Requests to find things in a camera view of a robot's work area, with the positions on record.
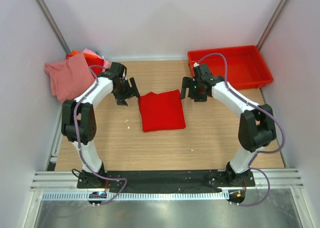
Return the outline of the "red t shirt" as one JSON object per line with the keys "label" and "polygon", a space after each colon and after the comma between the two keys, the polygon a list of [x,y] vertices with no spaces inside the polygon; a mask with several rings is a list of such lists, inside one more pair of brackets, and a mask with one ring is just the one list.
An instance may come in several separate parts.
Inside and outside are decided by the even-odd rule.
{"label": "red t shirt", "polygon": [[84,53],[84,57],[88,66],[93,66],[91,69],[99,75],[103,71],[104,60],[96,55]]}
{"label": "red t shirt", "polygon": [[144,132],[177,130],[186,127],[180,91],[150,92],[138,100]]}

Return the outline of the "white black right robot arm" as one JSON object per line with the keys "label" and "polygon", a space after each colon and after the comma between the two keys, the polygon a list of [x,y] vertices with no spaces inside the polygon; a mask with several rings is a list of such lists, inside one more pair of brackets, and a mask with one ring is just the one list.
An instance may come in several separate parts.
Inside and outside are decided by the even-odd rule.
{"label": "white black right robot arm", "polygon": [[182,79],[181,99],[189,97],[195,102],[206,102],[208,97],[212,97],[239,117],[240,147],[225,170],[226,182],[239,186],[249,175],[250,164],[256,155],[277,137],[272,108],[247,99],[225,77],[213,76],[206,64],[195,63],[193,72],[193,77]]}

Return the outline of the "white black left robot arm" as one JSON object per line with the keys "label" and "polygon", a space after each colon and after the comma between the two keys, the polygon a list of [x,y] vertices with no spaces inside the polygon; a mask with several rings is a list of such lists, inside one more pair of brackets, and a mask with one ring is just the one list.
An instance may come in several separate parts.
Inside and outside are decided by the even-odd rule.
{"label": "white black left robot arm", "polygon": [[73,100],[62,104],[61,133],[77,149],[82,170],[77,173],[78,188],[101,188],[109,181],[99,158],[94,138],[97,133],[95,109],[112,94],[116,104],[126,106],[127,99],[140,98],[134,78],[127,78],[125,65],[112,62],[99,74],[94,74],[93,84]]}

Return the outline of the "light pink folded t shirt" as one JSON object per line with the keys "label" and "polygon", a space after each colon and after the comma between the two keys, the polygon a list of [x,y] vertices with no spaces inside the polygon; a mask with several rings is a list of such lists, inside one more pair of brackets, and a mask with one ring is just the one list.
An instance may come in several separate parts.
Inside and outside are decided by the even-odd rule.
{"label": "light pink folded t shirt", "polygon": [[102,60],[104,61],[104,62],[103,62],[103,67],[105,67],[105,68],[110,68],[111,63],[110,63],[109,61],[105,60],[104,57],[103,57],[103,56],[100,56],[97,52],[94,52],[94,51],[92,51],[92,50],[89,50],[89,49],[85,48],[85,49],[83,50],[83,53],[97,56],[98,58],[100,58],[100,59],[102,59]]}

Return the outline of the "red folded t shirt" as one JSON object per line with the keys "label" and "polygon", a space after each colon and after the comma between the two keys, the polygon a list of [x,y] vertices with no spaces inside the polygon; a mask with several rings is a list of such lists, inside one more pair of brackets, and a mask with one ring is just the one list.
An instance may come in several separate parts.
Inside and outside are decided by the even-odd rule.
{"label": "red folded t shirt", "polygon": [[96,55],[84,53],[84,57],[88,66],[93,66],[91,69],[99,75],[103,71],[104,60]]}

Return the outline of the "dusty pink folded t shirt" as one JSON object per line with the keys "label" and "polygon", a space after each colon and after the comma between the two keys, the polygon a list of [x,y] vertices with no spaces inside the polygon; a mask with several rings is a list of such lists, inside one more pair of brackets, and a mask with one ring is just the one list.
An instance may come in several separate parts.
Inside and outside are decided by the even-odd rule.
{"label": "dusty pink folded t shirt", "polygon": [[45,73],[50,77],[51,93],[60,103],[79,97],[95,81],[83,53],[64,61],[45,63],[44,66]]}

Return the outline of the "red plastic tray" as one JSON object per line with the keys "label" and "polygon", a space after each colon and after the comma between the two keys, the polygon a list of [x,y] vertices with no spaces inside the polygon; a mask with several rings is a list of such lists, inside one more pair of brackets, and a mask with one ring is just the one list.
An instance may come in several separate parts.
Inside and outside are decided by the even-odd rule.
{"label": "red plastic tray", "polygon": [[207,64],[214,76],[226,76],[236,90],[262,88],[274,80],[254,45],[192,50],[187,55],[192,76],[193,65],[199,61]]}

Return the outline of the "orange folded t shirt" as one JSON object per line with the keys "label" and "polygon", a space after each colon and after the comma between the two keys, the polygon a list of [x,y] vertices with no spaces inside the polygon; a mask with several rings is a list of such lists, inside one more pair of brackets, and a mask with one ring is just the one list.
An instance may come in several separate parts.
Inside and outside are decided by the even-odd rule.
{"label": "orange folded t shirt", "polygon": [[74,56],[74,55],[77,55],[77,54],[79,54],[79,53],[81,53],[81,51],[73,50],[73,51],[71,52],[71,55]]}

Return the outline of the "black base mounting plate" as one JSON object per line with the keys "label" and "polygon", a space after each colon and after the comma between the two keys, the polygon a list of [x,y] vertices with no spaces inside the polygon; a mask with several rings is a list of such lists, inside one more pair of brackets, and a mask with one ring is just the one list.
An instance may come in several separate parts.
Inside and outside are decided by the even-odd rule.
{"label": "black base mounting plate", "polygon": [[198,194],[218,193],[227,187],[254,187],[255,180],[250,171],[239,179],[232,180],[224,170],[178,170],[178,171],[108,171],[107,181],[88,172],[72,170],[77,177],[79,189],[108,189],[117,193],[136,194]]}

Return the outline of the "left aluminium frame post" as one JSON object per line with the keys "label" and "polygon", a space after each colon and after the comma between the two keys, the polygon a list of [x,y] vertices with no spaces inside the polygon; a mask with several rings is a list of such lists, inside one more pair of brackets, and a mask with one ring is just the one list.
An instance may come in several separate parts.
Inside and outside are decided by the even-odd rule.
{"label": "left aluminium frame post", "polygon": [[36,4],[38,5],[39,9],[41,10],[43,16],[45,17],[49,27],[51,28],[53,34],[55,35],[56,39],[58,40],[60,46],[64,50],[66,54],[71,53],[71,49],[68,46],[63,34],[61,33],[54,17],[52,16],[46,2],[44,0],[35,0]]}

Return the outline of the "aluminium frame post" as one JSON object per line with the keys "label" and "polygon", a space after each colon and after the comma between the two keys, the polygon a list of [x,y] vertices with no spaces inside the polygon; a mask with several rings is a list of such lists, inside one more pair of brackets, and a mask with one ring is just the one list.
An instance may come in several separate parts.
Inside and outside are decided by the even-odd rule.
{"label": "aluminium frame post", "polygon": [[269,35],[271,34],[272,30],[274,29],[275,25],[277,24],[278,20],[280,19],[282,13],[284,12],[285,8],[289,4],[290,0],[279,0],[275,10],[268,21],[256,47],[259,51],[263,48],[265,42],[267,41]]}
{"label": "aluminium frame post", "polygon": [[46,2],[44,0],[35,0],[36,4],[38,5],[39,9],[41,10],[43,16],[45,17],[49,27],[51,28],[53,34],[55,35],[56,39],[58,40],[60,46],[64,50],[66,54],[71,53],[71,49],[68,46],[63,34],[61,33],[54,17],[52,16]]}

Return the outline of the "right aluminium frame post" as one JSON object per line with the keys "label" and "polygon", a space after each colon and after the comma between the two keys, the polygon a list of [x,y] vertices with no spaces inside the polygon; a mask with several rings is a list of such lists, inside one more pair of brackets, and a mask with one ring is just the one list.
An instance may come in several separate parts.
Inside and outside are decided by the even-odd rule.
{"label": "right aluminium frame post", "polygon": [[284,12],[285,8],[289,4],[290,0],[279,0],[275,10],[268,21],[256,47],[259,51],[263,48],[265,42],[267,41],[269,35],[271,34],[272,30],[274,29],[275,25],[277,24],[278,20],[280,19],[282,13]]}

